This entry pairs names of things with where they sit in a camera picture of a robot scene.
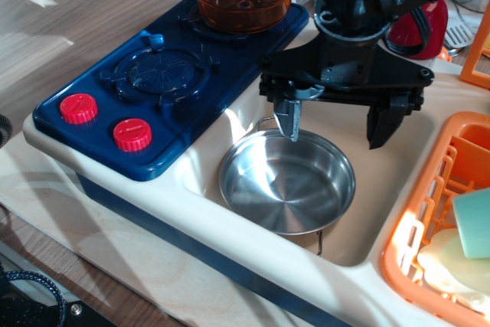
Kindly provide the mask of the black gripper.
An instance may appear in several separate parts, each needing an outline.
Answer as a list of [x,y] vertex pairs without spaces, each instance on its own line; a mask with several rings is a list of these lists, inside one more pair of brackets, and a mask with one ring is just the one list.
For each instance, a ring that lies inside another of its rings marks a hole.
[[407,111],[420,110],[434,73],[379,46],[387,27],[349,35],[330,11],[315,13],[314,25],[318,34],[308,43],[258,62],[260,95],[273,103],[279,131],[298,141],[302,102],[361,105],[370,108],[369,148],[384,146]]

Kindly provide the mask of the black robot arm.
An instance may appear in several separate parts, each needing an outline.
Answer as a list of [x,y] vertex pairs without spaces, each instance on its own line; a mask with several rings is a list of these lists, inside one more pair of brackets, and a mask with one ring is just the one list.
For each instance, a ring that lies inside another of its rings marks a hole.
[[367,106],[367,140],[383,146],[404,118],[420,110],[433,72],[381,47],[391,25],[411,15],[422,39],[430,27],[422,7],[436,0],[316,0],[317,35],[259,61],[260,94],[273,104],[279,131],[299,137],[302,103]]

